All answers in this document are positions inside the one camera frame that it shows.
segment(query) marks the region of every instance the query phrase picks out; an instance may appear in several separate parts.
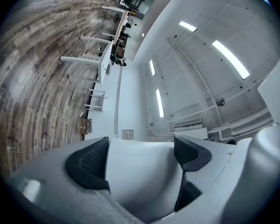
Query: wooden floor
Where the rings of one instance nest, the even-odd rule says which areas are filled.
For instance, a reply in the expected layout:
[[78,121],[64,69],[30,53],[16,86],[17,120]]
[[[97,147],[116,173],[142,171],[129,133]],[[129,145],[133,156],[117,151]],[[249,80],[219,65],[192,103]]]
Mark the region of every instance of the wooden floor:
[[116,32],[116,12],[101,5],[119,0],[21,0],[0,31],[0,173],[8,177],[39,153],[81,140],[80,114],[96,78],[90,65],[61,62],[60,56],[95,54]]

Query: white ceiling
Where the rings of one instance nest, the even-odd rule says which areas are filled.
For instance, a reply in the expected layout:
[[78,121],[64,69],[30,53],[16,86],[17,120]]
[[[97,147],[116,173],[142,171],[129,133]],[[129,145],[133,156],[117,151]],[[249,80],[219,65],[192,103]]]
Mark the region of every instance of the white ceiling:
[[[180,21],[197,27],[197,31],[192,33],[181,27]],[[247,68],[250,76],[246,80],[212,46],[215,40]],[[155,124],[212,106],[211,96],[214,100],[218,97],[228,100],[258,82],[223,107],[177,120],[202,117],[207,126],[214,126],[265,106],[256,88],[279,58],[280,22],[263,0],[172,0],[148,32],[133,63],[146,68],[147,106]],[[148,66],[151,59],[154,77]],[[159,88],[164,118],[159,116],[155,97]],[[174,123],[169,123],[170,130]]]

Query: ceiling light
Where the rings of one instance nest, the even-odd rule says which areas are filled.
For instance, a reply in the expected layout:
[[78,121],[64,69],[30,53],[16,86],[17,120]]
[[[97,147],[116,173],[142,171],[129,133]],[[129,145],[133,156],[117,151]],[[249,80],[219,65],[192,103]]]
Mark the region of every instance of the ceiling light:
[[268,4],[271,4],[269,0],[263,0],[263,1],[267,2]]
[[158,99],[158,105],[159,105],[159,111],[160,111],[160,117],[164,117],[164,110],[163,110],[163,105],[162,105],[162,100],[161,100],[161,93],[160,93],[160,89],[157,89],[156,91],[157,93],[157,99]]
[[213,46],[217,48],[232,63],[234,68],[237,69],[238,73],[241,75],[242,79],[246,79],[250,75],[244,65],[223,44],[215,41]]
[[154,71],[154,64],[153,61],[150,61],[150,69],[151,69],[151,73],[154,76],[155,75],[155,71]]
[[179,23],[179,25],[182,25],[183,27],[189,29],[189,30],[192,31],[192,32],[195,32],[195,31],[197,30],[196,27],[194,27],[194,26],[192,26],[192,25],[190,25],[190,24],[188,24],[188,23],[186,23],[186,22],[184,22],[184,21],[181,21],[181,22]]

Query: small white table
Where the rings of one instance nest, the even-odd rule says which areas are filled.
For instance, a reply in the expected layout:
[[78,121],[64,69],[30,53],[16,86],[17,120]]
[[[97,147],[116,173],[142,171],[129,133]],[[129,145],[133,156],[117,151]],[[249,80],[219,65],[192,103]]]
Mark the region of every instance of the small white table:
[[101,57],[93,56],[93,55],[89,55],[89,54],[82,54],[83,58],[62,56],[62,57],[60,57],[60,60],[67,61],[67,62],[80,62],[80,63],[84,63],[84,64],[96,65],[98,67],[98,79],[97,80],[85,78],[85,77],[72,76],[72,75],[69,75],[69,78],[75,79],[75,80],[91,81],[91,82],[99,83],[102,86],[102,83],[104,81],[104,77],[106,74],[106,70],[107,70],[107,67],[109,64],[109,60],[110,60],[110,55],[111,55],[111,51],[112,51],[112,42],[103,40],[103,39],[94,38],[94,37],[87,37],[87,36],[81,36],[80,39],[107,43],[107,47],[104,50]]
[[126,11],[126,10],[124,10],[124,9],[120,9],[120,8],[118,8],[118,7],[111,7],[111,6],[108,6],[108,7],[106,7],[106,6],[101,6],[101,8],[110,9],[110,10],[114,10],[114,11],[117,11],[117,12],[121,12],[121,13],[122,13],[122,17],[121,17],[121,19],[120,19],[120,22],[119,22],[119,25],[118,25],[118,27],[117,27],[117,31],[116,31],[116,34],[115,34],[115,35],[111,35],[111,34],[103,33],[103,32],[102,32],[102,34],[104,34],[104,35],[109,35],[109,36],[114,37],[114,45],[115,45],[116,42],[117,42],[117,40],[119,39],[120,32],[121,32],[121,29],[122,29],[122,27],[123,27],[123,22],[124,22],[125,18],[127,18],[128,15],[129,15],[129,11]]
[[102,95],[90,95],[92,97],[101,98],[101,101],[100,101],[99,105],[84,105],[84,106],[89,107],[87,110],[90,110],[90,107],[93,107],[93,108],[98,108],[98,109],[100,109],[99,111],[103,112],[103,105],[104,105],[104,100],[105,100],[105,91],[96,91],[94,89],[88,89],[88,90],[102,93]]

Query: air conditioner unit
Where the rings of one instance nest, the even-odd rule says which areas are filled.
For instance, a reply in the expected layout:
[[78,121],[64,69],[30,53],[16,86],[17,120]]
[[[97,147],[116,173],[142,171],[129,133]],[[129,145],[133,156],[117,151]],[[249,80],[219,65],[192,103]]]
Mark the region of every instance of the air conditioner unit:
[[189,121],[184,121],[181,123],[176,123],[174,125],[175,131],[185,131],[185,130],[193,130],[203,128],[202,119],[191,119]]

